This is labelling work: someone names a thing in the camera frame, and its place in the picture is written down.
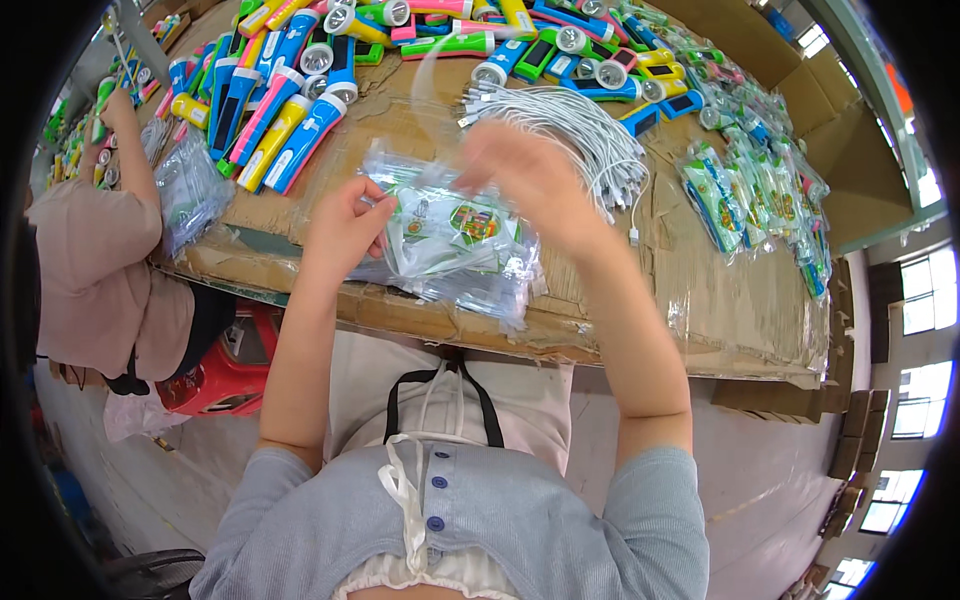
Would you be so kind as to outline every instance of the gray shirt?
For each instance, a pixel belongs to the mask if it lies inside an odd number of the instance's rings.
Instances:
[[[708,545],[693,458],[649,449],[614,475],[603,518],[536,457],[424,442],[418,485],[432,555],[478,546],[524,600],[701,599]],[[396,452],[416,473],[415,445]],[[405,556],[403,512],[377,478],[385,446],[353,450],[316,476],[279,448],[254,452],[190,595],[325,599],[366,559]],[[430,485],[441,477],[442,488]]]

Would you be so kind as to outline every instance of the table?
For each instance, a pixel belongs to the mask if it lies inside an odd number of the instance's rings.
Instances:
[[[189,54],[229,28],[237,0],[224,2],[186,31],[170,57]],[[197,244],[164,271],[220,285],[235,293],[285,303],[297,274],[310,209],[325,190],[352,176],[375,138],[399,153],[421,159],[452,156],[459,128],[452,107],[477,60],[437,63],[434,98],[413,103],[417,62],[388,53],[376,67],[357,68],[361,99],[349,107],[303,168],[288,196],[259,196],[237,188],[228,212]],[[511,81],[511,86],[523,86]],[[142,109],[146,122],[156,107]],[[627,105],[607,104],[614,116]],[[675,333],[691,375],[790,381],[811,389],[826,368],[828,307],[810,299],[789,251],[782,245],[756,260],[738,256],[727,266],[686,198],[673,167],[693,139],[718,149],[723,140],[704,132],[690,115],[663,123],[643,138],[652,184],[636,209],[640,244],[636,261],[657,305]],[[618,214],[624,236],[630,215]],[[410,335],[430,342],[480,348],[536,360],[599,365],[601,358],[573,266],[544,248],[549,292],[533,299],[527,328],[500,332],[497,320],[457,310],[447,302],[424,302],[392,288],[347,282],[340,289],[338,320]]]

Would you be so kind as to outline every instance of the pink shirt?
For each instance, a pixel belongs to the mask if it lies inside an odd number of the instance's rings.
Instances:
[[[137,377],[170,377],[190,337],[193,293],[144,260],[163,231],[156,207],[70,180],[47,190],[27,217],[40,258],[37,354],[113,379],[127,371],[136,343]]]

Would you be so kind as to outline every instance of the red stool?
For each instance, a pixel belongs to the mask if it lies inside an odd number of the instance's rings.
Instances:
[[[238,300],[232,330],[242,331],[243,337],[232,343],[226,332],[221,334],[199,366],[175,379],[157,382],[163,406],[194,417],[224,413],[247,417],[258,411],[274,360],[281,315],[275,306]]]

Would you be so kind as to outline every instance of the coworker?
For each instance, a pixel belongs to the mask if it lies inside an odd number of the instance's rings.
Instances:
[[[563,479],[570,368],[335,332],[337,288],[382,255],[396,206],[355,178],[314,212],[257,450],[195,600],[705,597],[686,373],[629,247],[552,143],[480,124],[462,160],[461,185],[494,181],[577,266],[620,409],[603,518]]]
[[[184,374],[230,324],[235,298],[154,271],[145,261],[163,224],[154,174],[140,144],[130,91],[100,114],[116,133],[120,191],[93,186],[99,148],[84,136],[79,175],[27,209],[40,261],[37,354],[99,371],[116,394]]]

